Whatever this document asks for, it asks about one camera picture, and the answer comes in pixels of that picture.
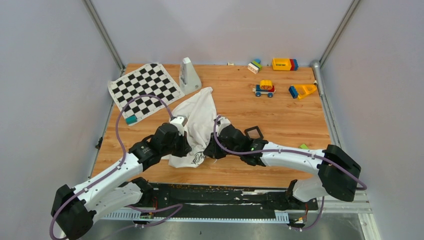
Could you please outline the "white printed garment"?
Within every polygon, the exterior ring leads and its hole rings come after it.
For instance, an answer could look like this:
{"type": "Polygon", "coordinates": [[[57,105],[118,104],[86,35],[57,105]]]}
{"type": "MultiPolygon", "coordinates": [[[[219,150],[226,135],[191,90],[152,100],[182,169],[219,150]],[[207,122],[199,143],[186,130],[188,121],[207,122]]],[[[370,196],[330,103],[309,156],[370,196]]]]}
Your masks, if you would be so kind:
{"type": "Polygon", "coordinates": [[[183,157],[167,155],[168,165],[174,168],[196,168],[206,158],[203,151],[207,148],[217,109],[212,96],[213,88],[205,87],[199,92],[184,100],[173,111],[175,116],[185,116],[187,123],[184,130],[187,132],[187,141],[191,151],[183,157]]]}

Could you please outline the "black square frame lid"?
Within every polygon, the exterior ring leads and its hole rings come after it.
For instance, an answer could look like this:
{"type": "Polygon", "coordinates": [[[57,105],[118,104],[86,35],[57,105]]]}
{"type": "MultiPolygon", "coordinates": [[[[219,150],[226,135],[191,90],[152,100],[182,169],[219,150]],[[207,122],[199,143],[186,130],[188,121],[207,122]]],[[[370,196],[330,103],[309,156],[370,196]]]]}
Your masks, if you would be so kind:
{"type": "Polygon", "coordinates": [[[264,136],[263,133],[261,132],[259,126],[253,126],[253,127],[249,127],[246,128],[244,130],[244,134],[249,138],[249,139],[260,139],[263,140],[264,136]]]}

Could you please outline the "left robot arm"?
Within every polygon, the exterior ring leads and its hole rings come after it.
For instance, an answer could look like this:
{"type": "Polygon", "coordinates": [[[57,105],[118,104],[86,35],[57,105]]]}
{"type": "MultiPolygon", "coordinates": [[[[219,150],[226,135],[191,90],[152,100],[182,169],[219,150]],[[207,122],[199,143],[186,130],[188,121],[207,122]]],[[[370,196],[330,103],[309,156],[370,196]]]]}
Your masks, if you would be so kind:
{"type": "Polygon", "coordinates": [[[121,159],[95,177],[74,187],[67,184],[56,190],[51,209],[49,236],[55,240],[58,225],[66,240],[84,236],[99,219],[122,207],[138,203],[142,207],[153,201],[148,183],[137,178],[125,183],[167,156],[185,157],[190,151],[185,131],[185,118],[172,117],[160,125],[153,135],[123,151],[121,159]]]}

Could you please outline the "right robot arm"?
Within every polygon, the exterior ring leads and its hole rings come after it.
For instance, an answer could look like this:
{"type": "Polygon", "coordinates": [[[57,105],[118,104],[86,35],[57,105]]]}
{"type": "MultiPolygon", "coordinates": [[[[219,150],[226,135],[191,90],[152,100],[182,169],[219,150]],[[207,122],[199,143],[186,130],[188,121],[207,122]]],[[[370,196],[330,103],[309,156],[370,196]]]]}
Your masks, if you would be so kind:
{"type": "Polygon", "coordinates": [[[305,202],[324,196],[352,202],[361,173],[360,165],[337,145],[325,149],[301,149],[278,145],[262,137],[251,138],[232,124],[216,127],[204,155],[222,159],[234,155],[250,166],[285,167],[313,176],[291,181],[286,204],[298,209],[305,202]]]}

